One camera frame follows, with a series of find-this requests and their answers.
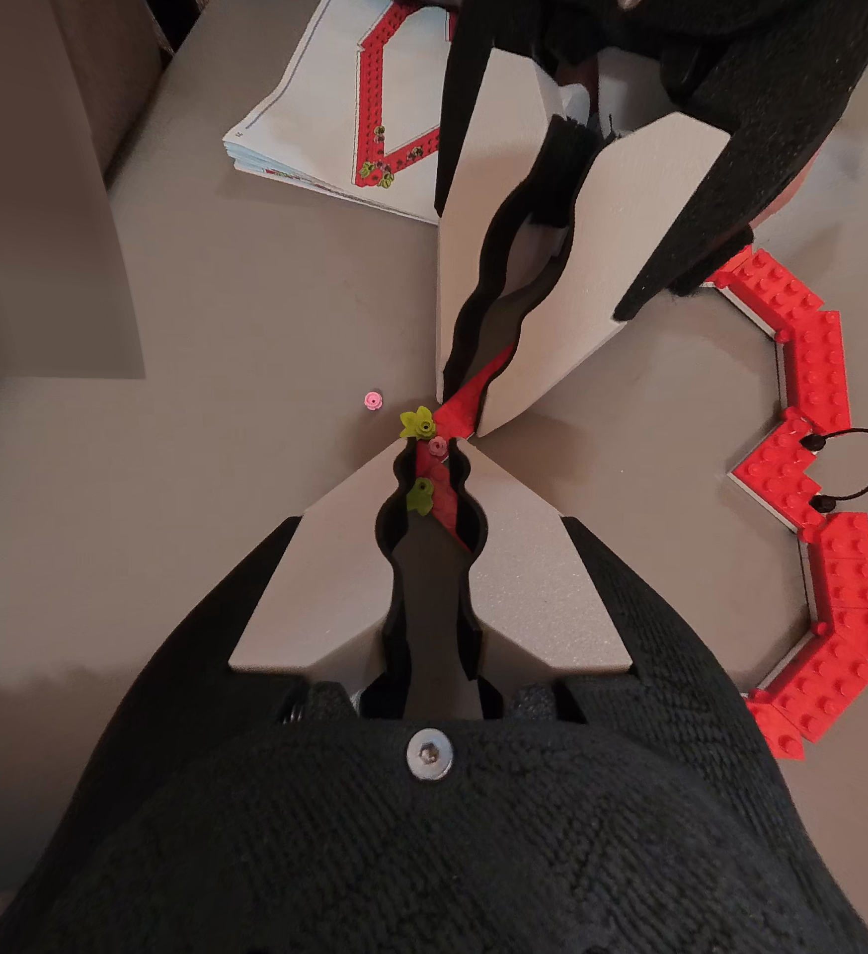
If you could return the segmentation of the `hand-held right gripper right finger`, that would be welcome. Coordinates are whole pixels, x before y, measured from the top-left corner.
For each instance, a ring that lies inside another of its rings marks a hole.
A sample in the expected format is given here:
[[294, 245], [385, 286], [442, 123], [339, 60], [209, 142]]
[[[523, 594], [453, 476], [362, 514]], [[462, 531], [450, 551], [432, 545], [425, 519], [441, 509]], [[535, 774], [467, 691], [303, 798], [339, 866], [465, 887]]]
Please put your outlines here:
[[563, 516], [464, 439], [455, 439], [455, 532], [471, 561], [457, 644], [482, 715], [521, 687], [623, 674], [631, 656]]

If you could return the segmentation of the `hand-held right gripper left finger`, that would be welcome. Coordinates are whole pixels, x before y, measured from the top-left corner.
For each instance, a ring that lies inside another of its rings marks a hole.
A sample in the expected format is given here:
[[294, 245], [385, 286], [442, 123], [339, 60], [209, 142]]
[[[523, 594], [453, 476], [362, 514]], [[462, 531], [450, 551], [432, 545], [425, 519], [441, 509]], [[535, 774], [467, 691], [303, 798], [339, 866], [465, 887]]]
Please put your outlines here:
[[280, 558], [230, 667], [337, 682], [368, 717], [402, 717], [411, 681], [402, 572], [416, 441], [391, 446], [310, 507]]

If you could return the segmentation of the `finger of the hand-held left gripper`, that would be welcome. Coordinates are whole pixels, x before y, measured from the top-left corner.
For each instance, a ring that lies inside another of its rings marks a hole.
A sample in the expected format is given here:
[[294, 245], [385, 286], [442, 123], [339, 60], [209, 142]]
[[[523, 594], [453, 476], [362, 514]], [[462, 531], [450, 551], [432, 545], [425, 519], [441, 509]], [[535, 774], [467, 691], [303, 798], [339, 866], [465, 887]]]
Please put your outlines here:
[[560, 84], [532, 59], [489, 54], [440, 211], [438, 399], [467, 380], [495, 304], [550, 277], [569, 203], [603, 145], [598, 70]]
[[484, 390], [477, 436], [530, 408], [623, 328], [618, 304], [729, 138], [669, 113], [599, 153], [576, 199], [559, 276], [548, 271], [501, 302], [500, 316], [519, 320], [519, 337]]

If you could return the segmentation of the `lego instruction booklet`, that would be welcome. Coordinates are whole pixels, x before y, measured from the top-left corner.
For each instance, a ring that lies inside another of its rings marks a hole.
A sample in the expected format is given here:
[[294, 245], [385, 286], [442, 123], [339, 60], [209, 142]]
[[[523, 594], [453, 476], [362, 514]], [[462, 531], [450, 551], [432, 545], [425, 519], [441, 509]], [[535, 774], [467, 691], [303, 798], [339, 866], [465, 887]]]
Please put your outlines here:
[[224, 137], [237, 171], [429, 224], [457, 15], [323, 1], [277, 87]]

